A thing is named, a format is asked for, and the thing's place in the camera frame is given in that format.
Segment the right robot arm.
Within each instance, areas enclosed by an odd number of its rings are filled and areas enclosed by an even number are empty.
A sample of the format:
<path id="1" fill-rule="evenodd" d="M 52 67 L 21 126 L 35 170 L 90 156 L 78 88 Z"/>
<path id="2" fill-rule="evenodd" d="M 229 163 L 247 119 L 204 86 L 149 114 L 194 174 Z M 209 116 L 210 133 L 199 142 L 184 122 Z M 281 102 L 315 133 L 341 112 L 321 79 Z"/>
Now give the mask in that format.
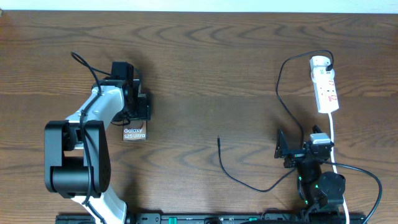
<path id="1" fill-rule="evenodd" d="M 345 178 L 332 171 L 322 172 L 321 164 L 330 158 L 333 141 L 326 133 L 314 127 L 314 133 L 300 149 L 289 149 L 282 130 L 277 131 L 274 157 L 284 159 L 285 168 L 298 172 L 298 190 L 306 201 L 307 215 L 337 211 L 343 204 Z"/>

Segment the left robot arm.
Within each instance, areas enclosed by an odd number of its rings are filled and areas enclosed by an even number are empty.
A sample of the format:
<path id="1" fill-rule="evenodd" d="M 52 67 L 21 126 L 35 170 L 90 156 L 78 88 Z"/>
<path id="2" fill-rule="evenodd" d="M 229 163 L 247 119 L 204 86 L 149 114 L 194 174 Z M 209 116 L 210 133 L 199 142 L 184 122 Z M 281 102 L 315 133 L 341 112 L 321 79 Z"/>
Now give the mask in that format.
<path id="1" fill-rule="evenodd" d="M 95 223 L 134 223 L 128 205 L 110 185 L 106 129 L 150 118 L 140 79 L 106 78 L 95 83 L 87 101 L 69 117 L 44 129 L 45 174 L 49 192 L 82 205 Z"/>

